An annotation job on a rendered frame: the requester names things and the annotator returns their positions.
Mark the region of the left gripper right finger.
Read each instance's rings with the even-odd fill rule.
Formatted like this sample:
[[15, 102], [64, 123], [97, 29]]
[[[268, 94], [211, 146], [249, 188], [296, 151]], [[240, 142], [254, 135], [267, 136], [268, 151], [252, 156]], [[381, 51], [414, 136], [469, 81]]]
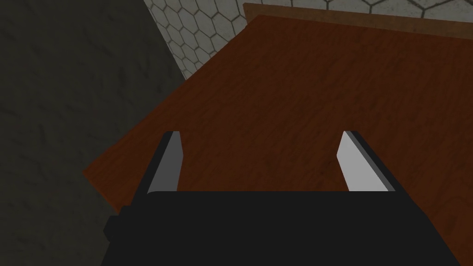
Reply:
[[342, 133], [336, 157], [350, 192], [395, 190], [354, 131]]

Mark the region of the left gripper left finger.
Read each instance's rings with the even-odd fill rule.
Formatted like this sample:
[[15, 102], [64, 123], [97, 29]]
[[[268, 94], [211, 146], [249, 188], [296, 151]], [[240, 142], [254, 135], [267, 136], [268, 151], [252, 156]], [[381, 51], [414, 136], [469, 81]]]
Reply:
[[179, 131], [167, 131], [138, 186], [138, 194], [156, 191], [176, 191], [183, 161], [183, 149]]

